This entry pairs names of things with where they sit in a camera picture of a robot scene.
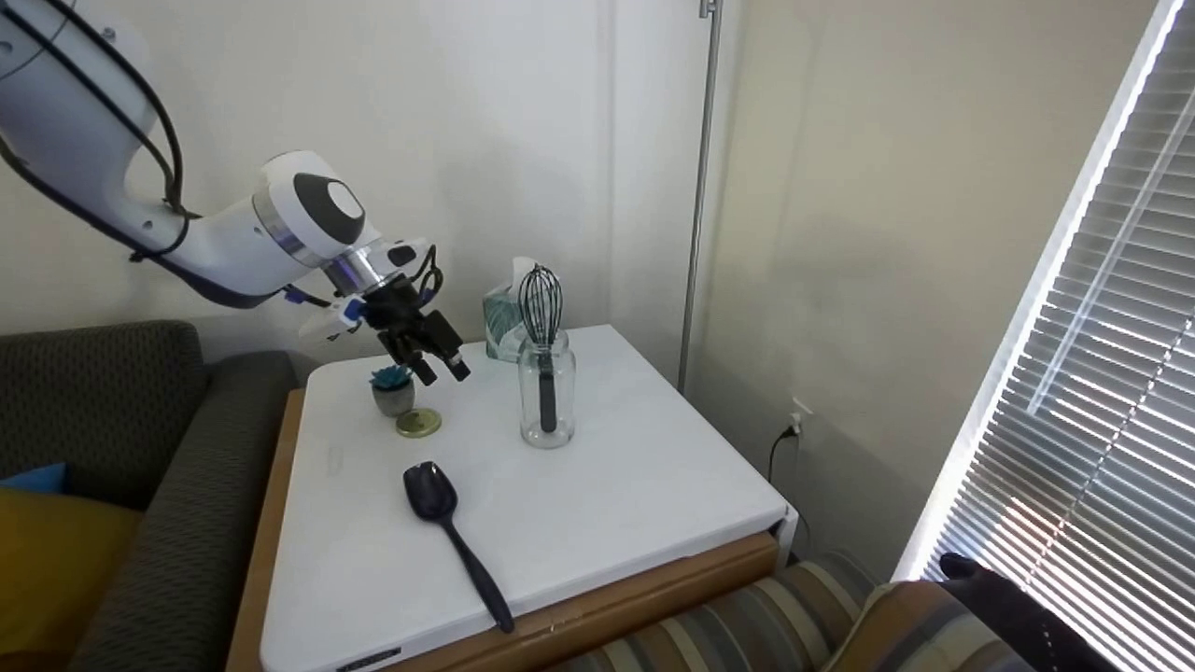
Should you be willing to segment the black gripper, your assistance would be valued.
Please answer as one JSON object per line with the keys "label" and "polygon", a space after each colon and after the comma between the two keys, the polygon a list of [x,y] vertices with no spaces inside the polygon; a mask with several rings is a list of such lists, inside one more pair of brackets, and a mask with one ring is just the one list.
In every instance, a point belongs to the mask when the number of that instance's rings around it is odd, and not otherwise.
{"label": "black gripper", "polygon": [[422,386],[436,381],[422,350],[432,350],[457,381],[468,381],[470,368],[461,356],[461,333],[448,323],[432,323],[425,315],[446,284],[436,248],[395,248],[389,262],[401,268],[401,278],[366,297],[366,324],[379,333],[389,356],[405,356],[405,368]]}

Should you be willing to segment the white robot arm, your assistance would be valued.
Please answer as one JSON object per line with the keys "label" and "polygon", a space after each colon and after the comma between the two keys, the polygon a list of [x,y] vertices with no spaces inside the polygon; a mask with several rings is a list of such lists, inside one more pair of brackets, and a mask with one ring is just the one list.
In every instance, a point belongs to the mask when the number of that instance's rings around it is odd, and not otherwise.
{"label": "white robot arm", "polygon": [[272,157],[219,212],[184,205],[181,136],[120,39],[80,0],[0,0],[0,154],[35,192],[219,305],[257,305],[325,273],[345,324],[371,324],[422,386],[468,376],[432,300],[436,248],[385,239],[311,151]]}

